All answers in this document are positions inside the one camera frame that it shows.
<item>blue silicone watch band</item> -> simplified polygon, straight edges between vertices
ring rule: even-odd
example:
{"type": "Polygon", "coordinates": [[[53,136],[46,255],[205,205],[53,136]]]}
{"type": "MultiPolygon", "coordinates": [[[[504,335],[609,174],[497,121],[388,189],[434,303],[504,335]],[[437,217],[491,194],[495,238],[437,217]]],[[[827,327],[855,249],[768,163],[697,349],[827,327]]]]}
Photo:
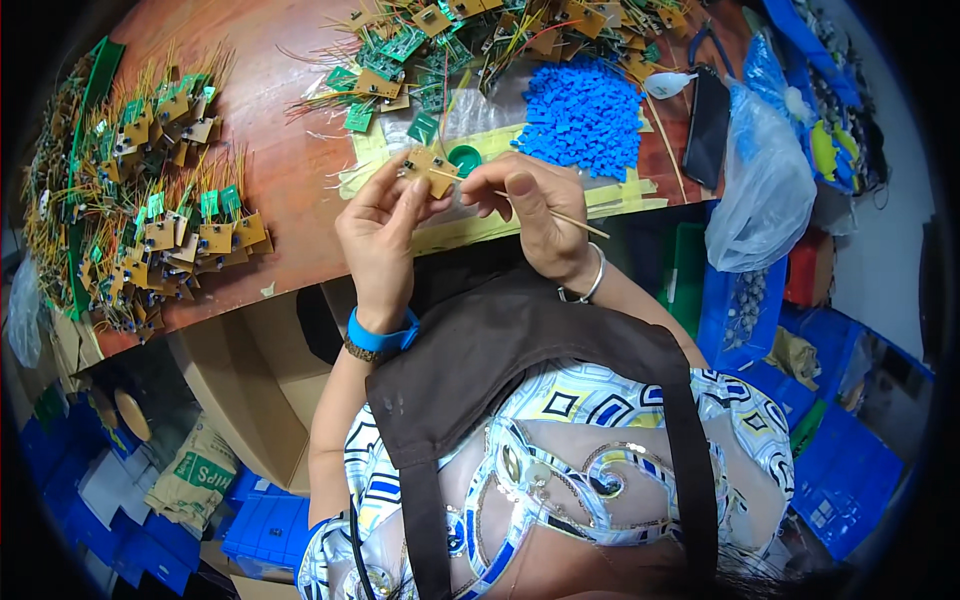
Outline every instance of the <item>blue silicone watch band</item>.
{"type": "Polygon", "coordinates": [[[385,352],[388,350],[406,350],[413,344],[417,332],[420,331],[420,321],[414,311],[407,308],[407,321],[410,326],[397,333],[377,335],[370,333],[357,322],[357,309],[354,307],[347,323],[347,336],[358,347],[368,352],[385,352]]]}

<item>woman's left hand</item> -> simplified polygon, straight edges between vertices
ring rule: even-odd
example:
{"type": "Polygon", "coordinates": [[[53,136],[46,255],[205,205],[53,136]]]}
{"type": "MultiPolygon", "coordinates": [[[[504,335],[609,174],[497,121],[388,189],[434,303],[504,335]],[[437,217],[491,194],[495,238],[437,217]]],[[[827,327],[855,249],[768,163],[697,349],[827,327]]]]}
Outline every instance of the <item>woman's left hand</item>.
{"type": "Polygon", "coordinates": [[[429,196],[427,178],[396,176],[408,151],[373,174],[340,216],[336,229],[357,289],[357,322],[370,333],[397,331],[414,291],[414,229],[450,207],[449,194],[429,196]]]}

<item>phone screen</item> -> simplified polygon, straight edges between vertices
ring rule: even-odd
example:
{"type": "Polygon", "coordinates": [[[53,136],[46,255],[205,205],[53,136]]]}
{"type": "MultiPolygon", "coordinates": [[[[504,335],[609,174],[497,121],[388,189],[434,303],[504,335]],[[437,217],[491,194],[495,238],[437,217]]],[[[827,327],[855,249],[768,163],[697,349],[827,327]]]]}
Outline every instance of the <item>phone screen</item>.
{"type": "Polygon", "coordinates": [[[684,173],[705,188],[715,190],[720,181],[727,128],[730,125],[730,91],[703,65],[694,82],[690,135],[684,152],[684,173]]]}

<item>wooden table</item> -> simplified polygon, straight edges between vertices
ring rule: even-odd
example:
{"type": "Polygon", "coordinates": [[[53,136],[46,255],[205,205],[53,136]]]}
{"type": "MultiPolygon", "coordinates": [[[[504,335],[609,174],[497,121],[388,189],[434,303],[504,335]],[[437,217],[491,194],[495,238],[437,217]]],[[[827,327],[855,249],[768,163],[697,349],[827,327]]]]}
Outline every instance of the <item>wooden table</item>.
{"type": "MultiPolygon", "coordinates": [[[[143,0],[113,30],[113,41],[127,44],[118,77],[131,77],[146,60],[162,64],[174,40],[181,63],[195,59],[221,39],[236,49],[236,66],[223,87],[217,107],[225,120],[224,139],[248,146],[246,201],[259,210],[274,238],[276,252],[235,265],[203,280],[195,301],[169,301],[163,308],[166,330],[172,331],[229,310],[301,287],[344,276],[347,264],[333,230],[344,207],[335,189],[336,174],[355,162],[348,138],[317,139],[307,132],[342,136],[340,119],[327,123],[314,113],[286,125],[286,103],[298,100],[319,73],[316,68],[282,55],[276,45],[305,55],[346,34],[332,28],[326,15],[346,19],[354,2],[333,0],[143,0]]],[[[687,16],[686,39],[674,34],[658,38],[665,65],[685,67],[686,47],[703,20],[712,17],[733,65],[746,55],[750,29],[734,2],[721,2],[708,12],[695,1],[687,16]]],[[[698,60],[722,64],[710,41],[698,60]]],[[[684,154],[692,86],[682,96],[657,102],[667,137],[679,161],[684,154]]],[[[637,167],[640,177],[653,180],[659,195],[682,204],[683,196],[659,132],[646,133],[637,167]]],[[[689,203],[709,198],[684,178],[689,203]]],[[[131,335],[98,334],[105,356],[135,344],[131,335]]]]}

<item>glue bottle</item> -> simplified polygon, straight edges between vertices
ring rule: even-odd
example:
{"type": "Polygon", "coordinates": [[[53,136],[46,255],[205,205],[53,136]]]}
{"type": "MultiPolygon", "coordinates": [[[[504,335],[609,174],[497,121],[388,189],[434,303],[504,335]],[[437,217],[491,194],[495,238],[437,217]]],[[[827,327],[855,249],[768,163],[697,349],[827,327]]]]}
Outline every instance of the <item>glue bottle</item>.
{"type": "Polygon", "coordinates": [[[647,88],[650,95],[657,100],[666,100],[671,96],[676,96],[683,90],[687,84],[696,79],[697,73],[673,73],[664,71],[654,73],[643,81],[643,86],[647,88]]]}

